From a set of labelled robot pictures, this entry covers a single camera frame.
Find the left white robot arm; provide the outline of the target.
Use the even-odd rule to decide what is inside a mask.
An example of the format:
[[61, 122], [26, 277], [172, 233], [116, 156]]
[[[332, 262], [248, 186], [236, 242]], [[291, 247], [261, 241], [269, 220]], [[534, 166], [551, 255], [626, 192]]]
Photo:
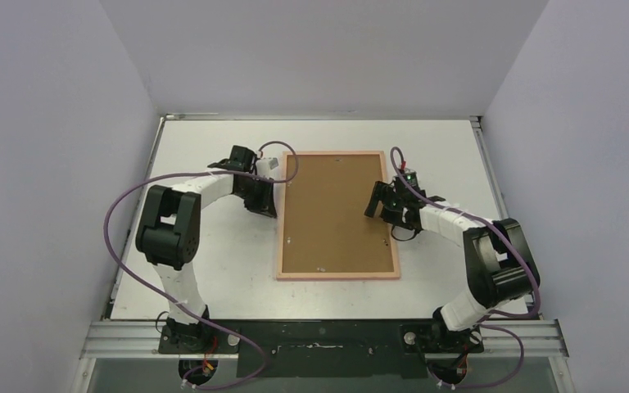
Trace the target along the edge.
[[135, 246], [170, 296], [165, 331], [170, 343], [198, 353], [210, 349], [216, 335], [206, 324], [210, 311], [192, 266], [200, 246], [202, 211], [223, 197], [235, 196], [251, 213], [276, 217], [271, 180], [277, 168], [277, 159], [235, 146], [228, 157], [208, 165], [203, 175], [148, 189]]

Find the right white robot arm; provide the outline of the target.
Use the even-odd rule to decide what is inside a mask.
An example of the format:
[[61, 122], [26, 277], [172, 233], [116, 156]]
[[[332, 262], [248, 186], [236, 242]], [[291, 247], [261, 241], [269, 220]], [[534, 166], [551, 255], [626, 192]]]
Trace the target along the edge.
[[516, 220], [486, 219], [441, 196], [428, 196], [413, 170], [389, 183], [377, 181], [364, 214], [414, 234], [434, 233], [464, 253], [464, 289], [432, 316], [430, 339], [438, 350], [453, 350], [463, 333], [489, 315], [500, 314], [504, 304], [536, 294], [539, 288], [536, 264]]

